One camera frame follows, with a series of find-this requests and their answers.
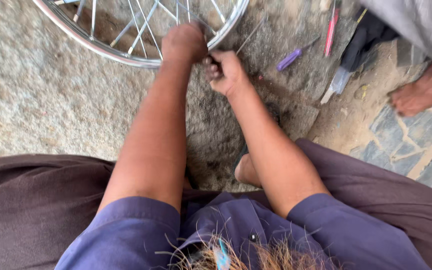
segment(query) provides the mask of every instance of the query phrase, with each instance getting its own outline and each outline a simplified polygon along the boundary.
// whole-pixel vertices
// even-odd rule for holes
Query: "stone pavement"
[[[373,139],[351,156],[432,187],[432,108],[401,118],[386,104],[369,130]]]

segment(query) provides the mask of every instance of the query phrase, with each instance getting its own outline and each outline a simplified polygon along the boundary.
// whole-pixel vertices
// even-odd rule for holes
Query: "purple screwdriver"
[[[289,54],[288,56],[286,56],[285,59],[283,59],[281,62],[279,62],[279,64],[276,66],[276,69],[278,71],[281,71],[285,68],[287,68],[289,65],[291,65],[291,63],[293,63],[293,61],[300,57],[303,54],[303,50],[308,48],[309,46],[313,45],[317,40],[319,40],[319,38],[321,37],[321,35],[319,35],[317,38],[315,38],[314,40],[312,40],[311,42],[308,43],[308,45],[303,46],[302,48],[297,48],[296,50],[294,50],[294,52],[292,52],[291,54]]]

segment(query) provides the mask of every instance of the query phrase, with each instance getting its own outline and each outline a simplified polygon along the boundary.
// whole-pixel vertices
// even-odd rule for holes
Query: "forearm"
[[[303,199],[329,193],[314,165],[268,114],[248,82],[228,96],[256,174],[274,211],[283,217]]]
[[[99,210],[130,196],[160,200],[180,210],[190,72],[190,63],[162,64],[126,136]]]

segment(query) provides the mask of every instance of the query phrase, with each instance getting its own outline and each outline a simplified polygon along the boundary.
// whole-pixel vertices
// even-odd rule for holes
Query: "purple shirt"
[[[229,193],[190,208],[180,224],[177,210],[161,201],[128,197],[112,202],[68,247],[56,269],[167,269],[175,257],[155,252],[173,253],[171,244],[183,250],[217,233],[253,269],[258,258],[249,243],[256,238],[263,245],[287,239],[291,248],[310,251],[327,269],[334,263],[344,269],[429,270],[402,230],[324,193],[298,203],[287,219]]]

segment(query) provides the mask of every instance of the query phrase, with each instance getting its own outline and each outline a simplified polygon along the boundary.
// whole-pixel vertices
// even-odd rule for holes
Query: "shirt sleeve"
[[[171,205],[145,197],[108,204],[59,259],[55,269],[159,269],[177,245],[180,215]]]
[[[402,230],[328,194],[304,199],[287,219],[305,228],[344,269],[430,269]]]

